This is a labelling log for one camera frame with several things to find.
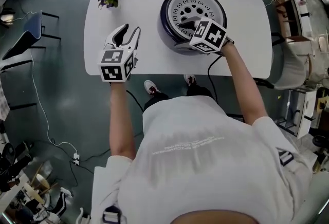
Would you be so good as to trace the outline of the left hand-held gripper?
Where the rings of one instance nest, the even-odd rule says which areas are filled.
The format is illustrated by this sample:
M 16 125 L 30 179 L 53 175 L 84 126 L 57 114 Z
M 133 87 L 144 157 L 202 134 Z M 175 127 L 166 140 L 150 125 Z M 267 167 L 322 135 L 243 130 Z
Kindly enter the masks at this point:
M 141 35 L 136 27 L 127 43 L 122 44 L 129 28 L 123 24 L 105 39 L 103 50 L 99 51 L 98 68 L 103 82 L 125 82 L 136 66 L 136 49 Z

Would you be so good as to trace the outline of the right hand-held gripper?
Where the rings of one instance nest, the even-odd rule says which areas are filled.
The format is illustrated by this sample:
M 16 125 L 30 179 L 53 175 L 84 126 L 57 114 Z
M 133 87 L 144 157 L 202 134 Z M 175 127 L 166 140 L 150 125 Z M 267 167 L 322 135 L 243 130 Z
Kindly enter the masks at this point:
M 176 43 L 176 50 L 215 53 L 220 52 L 227 41 L 227 29 L 210 18 L 194 16 L 182 21 L 178 26 L 195 32 L 190 42 Z

